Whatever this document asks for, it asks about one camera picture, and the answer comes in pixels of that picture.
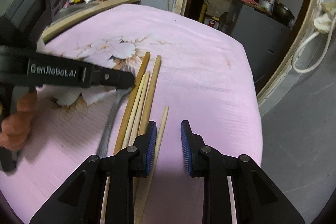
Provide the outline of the person left hand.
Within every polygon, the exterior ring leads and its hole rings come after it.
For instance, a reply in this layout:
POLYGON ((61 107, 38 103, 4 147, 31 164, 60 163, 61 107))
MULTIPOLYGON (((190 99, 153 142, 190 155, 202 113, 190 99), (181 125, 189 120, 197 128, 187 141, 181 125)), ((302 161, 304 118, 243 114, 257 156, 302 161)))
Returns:
POLYGON ((37 91, 30 89, 17 102, 17 112, 1 123, 1 147, 9 151, 20 151, 31 131, 31 122, 37 105, 37 91))

